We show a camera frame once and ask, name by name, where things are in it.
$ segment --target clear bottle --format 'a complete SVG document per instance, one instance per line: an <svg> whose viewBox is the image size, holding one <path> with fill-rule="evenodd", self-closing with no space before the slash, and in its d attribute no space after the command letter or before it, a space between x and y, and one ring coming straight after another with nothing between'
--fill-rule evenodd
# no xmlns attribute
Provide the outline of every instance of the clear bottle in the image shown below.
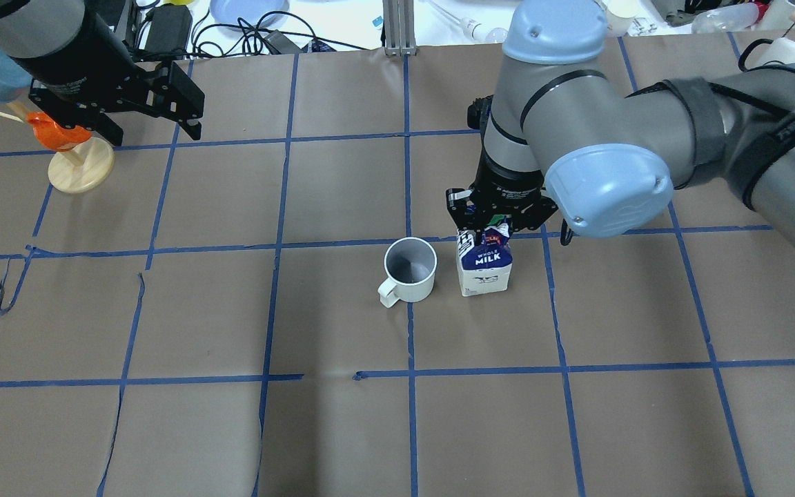
<svg viewBox="0 0 795 497"><path fill-rule="evenodd" d="M695 16L691 22L692 32L739 31L760 20L765 6L759 2L740 3L737 6L720 7Z"/></svg>

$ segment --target mug handle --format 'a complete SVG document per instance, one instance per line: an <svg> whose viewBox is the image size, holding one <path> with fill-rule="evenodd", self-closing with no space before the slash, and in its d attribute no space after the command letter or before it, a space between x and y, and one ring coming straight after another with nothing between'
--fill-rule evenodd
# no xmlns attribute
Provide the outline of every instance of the mug handle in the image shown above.
<svg viewBox="0 0 795 497"><path fill-rule="evenodd" d="M395 290L397 289L398 284L394 281L382 281L382 285L379 285L379 302L382 302L382 305L385 307L391 307L394 305L395 302L399 300L397 293L395 293Z"/></svg>

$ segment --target milk carton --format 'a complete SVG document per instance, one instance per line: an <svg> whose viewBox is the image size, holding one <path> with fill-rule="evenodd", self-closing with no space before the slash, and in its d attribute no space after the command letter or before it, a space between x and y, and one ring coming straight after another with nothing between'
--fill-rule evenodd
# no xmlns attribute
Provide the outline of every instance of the milk carton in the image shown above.
<svg viewBox="0 0 795 497"><path fill-rule="evenodd" d="M455 237L455 266L462 296L501 292L508 289L511 274L511 236L508 224L489 226L480 245L474 243L473 231L460 231Z"/></svg>

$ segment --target mug rim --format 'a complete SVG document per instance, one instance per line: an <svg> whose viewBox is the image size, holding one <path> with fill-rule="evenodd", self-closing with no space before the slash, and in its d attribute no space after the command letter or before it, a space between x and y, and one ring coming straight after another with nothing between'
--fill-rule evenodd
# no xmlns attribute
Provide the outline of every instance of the mug rim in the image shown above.
<svg viewBox="0 0 795 497"><path fill-rule="evenodd" d="M426 276L425 279L423 279L422 281L417 281L416 283L403 283L403 281L399 281L396 277L391 276L391 272L389 271L388 267L389 254L391 254L391 249L394 249L395 245L398 245L398 243L403 242L404 240L419 240L419 242L424 243L429 248L431 254L435 257L435 265L433 265L433 267L431 268L431 273L429 273L428 276ZM394 243L391 243L391 245L389 245L387 251L385 251L384 257L382 257L382 268L385 270L385 276L388 277L389 280L394 281L397 285L419 286L428 283L428 281L431 280L432 277L435 277L435 272L438 270L438 252L435 251L435 247L433 245L428 243L426 240L419 238L418 236L404 236L404 238L401 238L400 240L395 240Z"/></svg>

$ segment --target wooden stand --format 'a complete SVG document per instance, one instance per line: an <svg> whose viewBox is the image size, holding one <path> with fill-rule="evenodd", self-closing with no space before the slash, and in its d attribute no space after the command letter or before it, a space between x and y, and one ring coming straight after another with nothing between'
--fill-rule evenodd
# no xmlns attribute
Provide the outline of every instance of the wooden stand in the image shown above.
<svg viewBox="0 0 795 497"><path fill-rule="evenodd" d="M48 164L48 180L64 194L84 193L104 182L116 155L104 139L92 137L69 152L57 152Z"/></svg>

